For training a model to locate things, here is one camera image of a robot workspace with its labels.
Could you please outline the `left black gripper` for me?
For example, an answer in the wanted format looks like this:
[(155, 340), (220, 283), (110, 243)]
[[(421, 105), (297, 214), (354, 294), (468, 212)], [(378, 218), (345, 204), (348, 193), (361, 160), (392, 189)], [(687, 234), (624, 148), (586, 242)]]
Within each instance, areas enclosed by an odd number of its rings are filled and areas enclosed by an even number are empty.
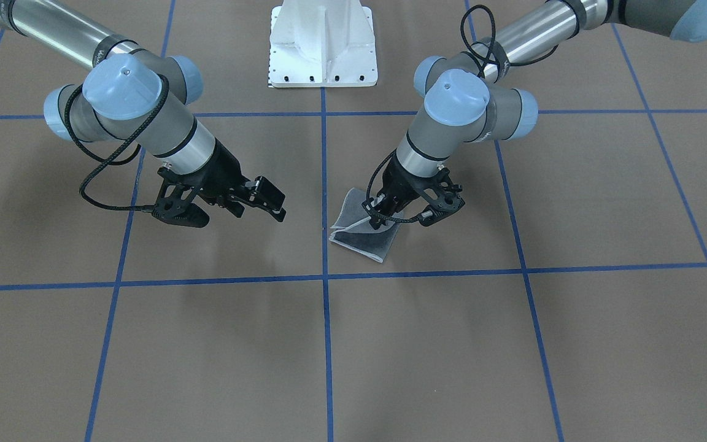
[(395, 223), (390, 221), (389, 212), (401, 212), (409, 203), (417, 198), (422, 198), (418, 190), (418, 178), (407, 171), (396, 159), (396, 154), (391, 153), (382, 174), (382, 188), (376, 198), (366, 198), (363, 208), (369, 216), (368, 224), (373, 230), (390, 228)]

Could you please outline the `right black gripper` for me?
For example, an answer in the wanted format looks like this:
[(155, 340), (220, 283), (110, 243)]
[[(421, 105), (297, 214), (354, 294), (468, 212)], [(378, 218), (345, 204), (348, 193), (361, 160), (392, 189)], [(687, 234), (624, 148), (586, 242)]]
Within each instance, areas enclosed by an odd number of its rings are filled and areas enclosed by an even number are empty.
[(243, 202), (255, 209), (269, 213), (278, 223), (283, 223), (285, 194), (266, 176), (249, 180), (241, 171), (239, 160), (219, 140), (216, 140), (212, 157), (200, 169), (203, 173), (196, 195), (210, 205), (223, 207), (236, 218), (244, 215)]

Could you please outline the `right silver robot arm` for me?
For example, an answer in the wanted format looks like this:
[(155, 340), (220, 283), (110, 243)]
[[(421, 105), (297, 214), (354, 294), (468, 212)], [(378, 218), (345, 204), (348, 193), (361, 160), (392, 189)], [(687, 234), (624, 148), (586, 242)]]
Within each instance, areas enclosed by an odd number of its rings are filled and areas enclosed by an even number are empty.
[[(163, 223), (194, 228), (209, 221), (195, 198), (236, 217), (249, 206), (283, 221), (284, 194), (263, 176), (244, 176), (239, 160), (188, 108), (204, 92), (194, 62), (158, 56), (56, 1), (0, 1), (0, 27), (89, 70), (81, 84), (52, 91), (43, 104), (51, 131), (96, 162), (80, 184), (82, 199), (100, 209), (145, 212)], [(125, 165), (141, 151), (161, 162), (155, 203), (104, 204), (87, 193), (104, 168)]]

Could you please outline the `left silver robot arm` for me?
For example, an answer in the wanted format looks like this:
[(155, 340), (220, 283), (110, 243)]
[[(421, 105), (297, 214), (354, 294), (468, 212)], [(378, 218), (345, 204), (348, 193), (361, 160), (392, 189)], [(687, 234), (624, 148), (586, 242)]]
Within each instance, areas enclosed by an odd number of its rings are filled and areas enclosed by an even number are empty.
[(707, 40), (707, 1), (545, 1), (464, 49), (416, 68), (423, 99), (398, 147), (385, 159), (382, 188), (362, 207), (371, 232), (401, 223), (437, 223), (464, 204), (446, 162), (463, 144), (522, 138), (538, 103), (508, 76), (546, 59), (560, 44), (607, 23), (673, 41)]

